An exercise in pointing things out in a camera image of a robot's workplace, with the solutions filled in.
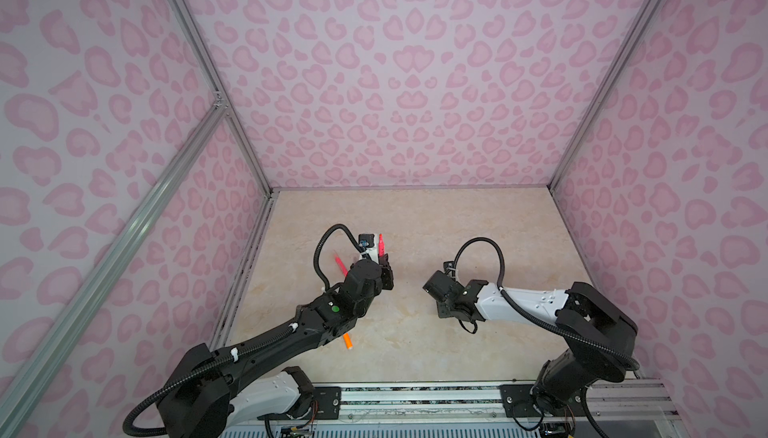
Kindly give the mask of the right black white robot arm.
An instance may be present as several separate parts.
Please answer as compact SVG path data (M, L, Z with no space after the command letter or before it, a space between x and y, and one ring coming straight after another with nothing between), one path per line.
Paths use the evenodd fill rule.
M472 333L481 322L505 321L535 325L564 339L566 351L545 362L529 391L533 406L544 413L559 412L599 380L621 383L639 369L633 357L637 325L588 283L534 291L485 280L463 285L437 271L423 289L436 301L441 319L468 323Z

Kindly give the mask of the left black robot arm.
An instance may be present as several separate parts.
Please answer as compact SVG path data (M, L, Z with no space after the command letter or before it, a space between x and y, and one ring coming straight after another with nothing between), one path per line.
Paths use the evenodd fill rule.
M169 437L217 437L235 414L235 398L267 372L290 359L342 337L364 317L374 298L394 288L389 256L362 258L344 280L293 318L246 341L214 351L204 344L188 350L155 402Z

